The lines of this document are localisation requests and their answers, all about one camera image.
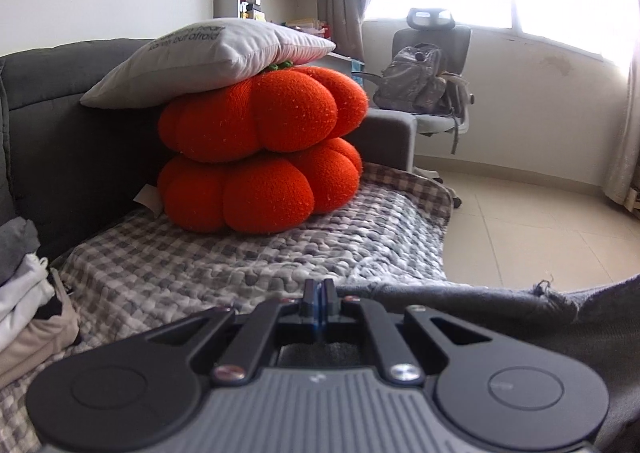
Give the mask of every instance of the folded clothes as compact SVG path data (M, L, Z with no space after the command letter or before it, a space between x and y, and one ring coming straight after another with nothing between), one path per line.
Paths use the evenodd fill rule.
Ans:
M18 216L0 226L0 285L15 274L24 255L35 253L39 246L38 231L30 220Z
M11 344L33 319L38 307L49 301L55 292L46 278L41 280L29 289L9 314L0 320L0 351Z
M56 287L55 280L53 278L53 273L49 273L47 276L47 281L49 284ZM34 319L49 319L53 316L60 316L62 314L62 301L58 298L58 294L55 293L53 298L47 301L42 307L38 307L36 313L33 315Z
M78 314L74 311L56 271L53 271L53 279L56 296L62 302L62 313L47 320L32 320L0 352L0 388L73 344L78 336Z
M43 280L47 281L47 259L40 259L36 255L23 256L15 274L0 287L0 320L18 305L27 292Z

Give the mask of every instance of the gray sofa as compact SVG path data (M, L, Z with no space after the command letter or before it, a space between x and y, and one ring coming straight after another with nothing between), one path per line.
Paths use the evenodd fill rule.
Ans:
M130 211L171 157L156 132L162 107L79 104L145 42L86 41L0 59L0 224L18 214L33 220L41 256L63 254ZM370 110L347 138L364 160L409 170L414 122L405 113Z

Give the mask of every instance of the wall stain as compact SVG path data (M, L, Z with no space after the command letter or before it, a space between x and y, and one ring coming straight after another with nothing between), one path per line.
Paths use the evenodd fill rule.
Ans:
M563 77L567 77L574 70L574 66L566 56L547 56L542 60L542 63L556 68Z

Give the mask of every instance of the gray folded cloth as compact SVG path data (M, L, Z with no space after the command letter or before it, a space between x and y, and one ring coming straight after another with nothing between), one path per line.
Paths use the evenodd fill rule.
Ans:
M14 275L24 255L39 246L38 230L30 220L18 216L0 226L0 285Z

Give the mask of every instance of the gray and white blanket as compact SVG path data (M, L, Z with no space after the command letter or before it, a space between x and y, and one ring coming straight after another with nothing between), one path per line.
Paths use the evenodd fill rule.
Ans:
M47 364L215 305L248 312L272 296L302 294L306 278L341 288L420 287L445 282L442 246L449 192L436 182L367 164L355 198L268 237L203 236L165 216L135 211L78 245L60 270L75 289L83 342L0 391L0 453L34 452L24 408L31 379Z

